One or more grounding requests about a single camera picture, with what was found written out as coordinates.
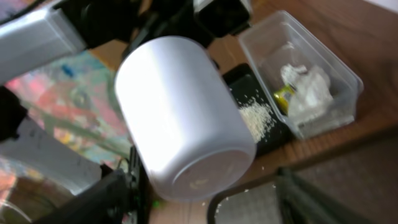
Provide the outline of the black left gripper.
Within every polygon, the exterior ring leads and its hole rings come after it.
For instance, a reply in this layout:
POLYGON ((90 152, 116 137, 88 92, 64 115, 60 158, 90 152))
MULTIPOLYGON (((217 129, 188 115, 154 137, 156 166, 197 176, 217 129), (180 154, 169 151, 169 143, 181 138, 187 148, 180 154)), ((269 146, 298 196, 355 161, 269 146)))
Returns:
MULTIPOLYGON (((237 35, 249 27, 243 27, 237 35)), ((182 36, 192 39, 207 48, 215 37, 195 20, 193 0, 185 1, 152 1, 150 8, 139 16, 138 34, 129 43, 123 57, 152 39, 164 36, 182 36)))

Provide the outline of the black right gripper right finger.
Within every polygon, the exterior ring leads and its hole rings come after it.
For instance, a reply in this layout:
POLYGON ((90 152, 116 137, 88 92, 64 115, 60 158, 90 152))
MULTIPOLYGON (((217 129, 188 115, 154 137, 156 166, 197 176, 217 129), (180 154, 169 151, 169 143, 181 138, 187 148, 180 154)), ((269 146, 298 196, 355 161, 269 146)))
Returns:
POLYGON ((371 223, 286 167, 277 170, 275 191, 282 223, 371 223))

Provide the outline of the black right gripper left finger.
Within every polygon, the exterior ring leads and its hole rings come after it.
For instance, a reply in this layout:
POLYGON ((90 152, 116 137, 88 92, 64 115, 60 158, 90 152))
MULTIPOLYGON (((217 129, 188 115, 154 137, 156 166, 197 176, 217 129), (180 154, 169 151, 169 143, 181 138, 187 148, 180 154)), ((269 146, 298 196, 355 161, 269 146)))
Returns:
POLYGON ((136 177, 116 170, 34 224, 122 223, 136 186, 136 177))

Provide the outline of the pile of white rice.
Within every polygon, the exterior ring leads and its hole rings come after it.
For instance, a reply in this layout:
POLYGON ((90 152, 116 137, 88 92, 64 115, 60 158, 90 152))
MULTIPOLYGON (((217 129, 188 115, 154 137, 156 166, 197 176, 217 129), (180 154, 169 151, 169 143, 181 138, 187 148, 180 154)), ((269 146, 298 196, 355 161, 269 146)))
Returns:
POLYGON ((255 143, 265 139, 272 128, 276 127, 277 121, 272 117, 272 108, 261 98, 258 102, 255 97, 247 103, 238 103, 239 113, 248 127, 255 143))

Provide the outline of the pink cup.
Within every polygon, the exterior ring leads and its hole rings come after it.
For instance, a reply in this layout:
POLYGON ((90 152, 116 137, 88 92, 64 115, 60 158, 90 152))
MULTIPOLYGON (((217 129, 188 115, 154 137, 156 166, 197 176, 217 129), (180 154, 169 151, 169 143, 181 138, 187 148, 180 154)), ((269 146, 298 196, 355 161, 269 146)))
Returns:
POLYGON ((207 51, 194 40, 150 40, 122 62, 114 90, 155 192, 201 200, 251 166, 256 145, 207 51))

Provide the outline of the white napkin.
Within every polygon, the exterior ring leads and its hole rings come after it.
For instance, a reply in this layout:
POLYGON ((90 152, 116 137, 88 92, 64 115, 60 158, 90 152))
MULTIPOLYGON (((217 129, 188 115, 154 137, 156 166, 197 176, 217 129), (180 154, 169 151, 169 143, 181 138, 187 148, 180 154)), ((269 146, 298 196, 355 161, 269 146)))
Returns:
POLYGON ((290 99, 287 114, 290 117, 312 109, 319 109, 324 113, 333 101, 330 78, 318 65, 308 70, 304 65, 295 67, 288 63, 280 69, 280 76, 285 85, 295 88, 295 95, 290 99))

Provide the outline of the green snack wrapper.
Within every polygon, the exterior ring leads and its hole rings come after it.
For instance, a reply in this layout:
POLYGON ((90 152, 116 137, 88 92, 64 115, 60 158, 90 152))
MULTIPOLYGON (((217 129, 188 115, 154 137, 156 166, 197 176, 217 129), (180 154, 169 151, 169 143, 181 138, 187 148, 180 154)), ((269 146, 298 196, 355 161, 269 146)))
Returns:
POLYGON ((277 106, 283 112, 283 114, 287 115, 289 110, 289 103, 291 97, 295 95, 295 88, 291 85, 286 85, 280 90, 277 90, 273 93, 273 97, 277 106))

